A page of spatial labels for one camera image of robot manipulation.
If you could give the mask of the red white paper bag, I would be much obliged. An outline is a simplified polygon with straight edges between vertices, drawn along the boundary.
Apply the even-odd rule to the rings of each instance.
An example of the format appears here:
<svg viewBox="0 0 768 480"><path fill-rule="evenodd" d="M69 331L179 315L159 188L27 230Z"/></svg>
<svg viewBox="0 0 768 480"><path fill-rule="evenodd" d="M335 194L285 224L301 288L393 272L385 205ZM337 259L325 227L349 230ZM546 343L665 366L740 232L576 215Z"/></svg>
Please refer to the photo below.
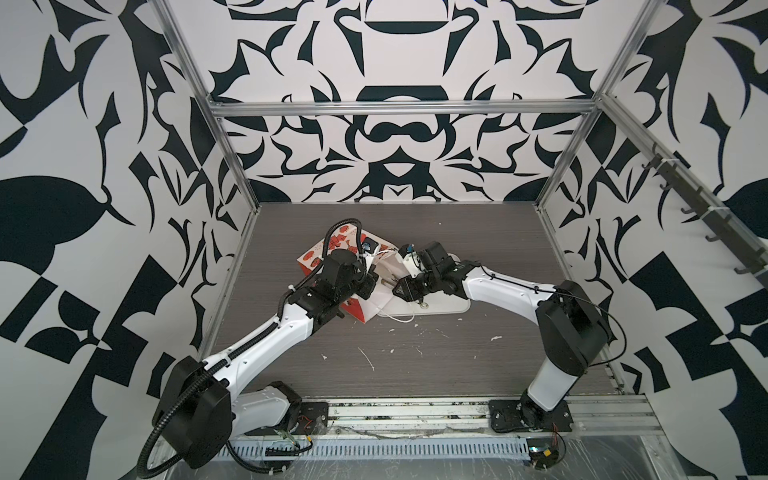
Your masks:
<svg viewBox="0 0 768 480"><path fill-rule="evenodd" d="M382 314L394 299L392 289L406 275L400 252L390 242L349 219L302 253L297 262L304 272L346 298L343 312L365 323Z"/></svg>

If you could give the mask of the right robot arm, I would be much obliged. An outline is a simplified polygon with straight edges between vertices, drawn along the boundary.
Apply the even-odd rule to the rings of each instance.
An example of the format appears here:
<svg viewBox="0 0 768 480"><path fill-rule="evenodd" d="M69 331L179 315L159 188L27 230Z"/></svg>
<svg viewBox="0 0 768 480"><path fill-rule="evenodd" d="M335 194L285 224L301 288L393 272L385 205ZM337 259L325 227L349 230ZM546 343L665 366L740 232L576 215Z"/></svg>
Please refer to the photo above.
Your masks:
<svg viewBox="0 0 768 480"><path fill-rule="evenodd" d="M399 257L407 274L393 288L396 297L413 303L443 293L494 305L538 327L544 361L517 403L492 415L498 433L556 427L572 387L616 339L606 315L576 282L552 285L503 275L478 261L455 260L438 242L421 251L408 245Z"/></svg>

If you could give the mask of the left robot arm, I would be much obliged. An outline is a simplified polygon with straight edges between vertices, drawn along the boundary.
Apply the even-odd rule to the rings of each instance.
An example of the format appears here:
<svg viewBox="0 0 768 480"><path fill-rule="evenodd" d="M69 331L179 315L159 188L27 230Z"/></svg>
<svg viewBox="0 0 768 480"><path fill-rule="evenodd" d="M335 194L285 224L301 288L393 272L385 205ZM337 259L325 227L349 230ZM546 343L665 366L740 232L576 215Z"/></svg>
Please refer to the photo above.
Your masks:
<svg viewBox="0 0 768 480"><path fill-rule="evenodd" d="M272 362L341 313L349 298L369 298L378 276L375 256L337 249L280 297L277 312L250 334L202 360L187 356L171 370L136 465L141 479L180 461L208 463L236 435L290 429L301 399L280 382L242 403L243 390Z"/></svg>

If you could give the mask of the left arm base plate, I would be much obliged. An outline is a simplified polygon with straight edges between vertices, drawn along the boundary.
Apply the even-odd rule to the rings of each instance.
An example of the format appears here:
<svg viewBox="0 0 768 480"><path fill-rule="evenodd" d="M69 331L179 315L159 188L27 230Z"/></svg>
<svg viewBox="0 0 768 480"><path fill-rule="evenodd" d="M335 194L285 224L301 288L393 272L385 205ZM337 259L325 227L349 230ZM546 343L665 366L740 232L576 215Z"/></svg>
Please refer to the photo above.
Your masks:
<svg viewBox="0 0 768 480"><path fill-rule="evenodd" d="M265 427L264 430L298 435L323 433L327 429L329 410L328 402L302 402L299 406L291 406L277 425Z"/></svg>

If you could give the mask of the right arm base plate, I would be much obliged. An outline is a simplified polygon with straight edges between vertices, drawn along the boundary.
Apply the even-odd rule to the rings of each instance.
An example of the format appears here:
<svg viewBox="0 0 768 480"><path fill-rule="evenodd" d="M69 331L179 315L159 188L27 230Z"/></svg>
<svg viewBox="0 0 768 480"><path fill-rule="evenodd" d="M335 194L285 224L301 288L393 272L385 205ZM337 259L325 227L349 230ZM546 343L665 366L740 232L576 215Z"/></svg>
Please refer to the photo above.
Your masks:
<svg viewBox="0 0 768 480"><path fill-rule="evenodd" d="M488 409L490 428L496 433L572 431L573 415L565 400L551 411L542 409L528 398L490 400Z"/></svg>

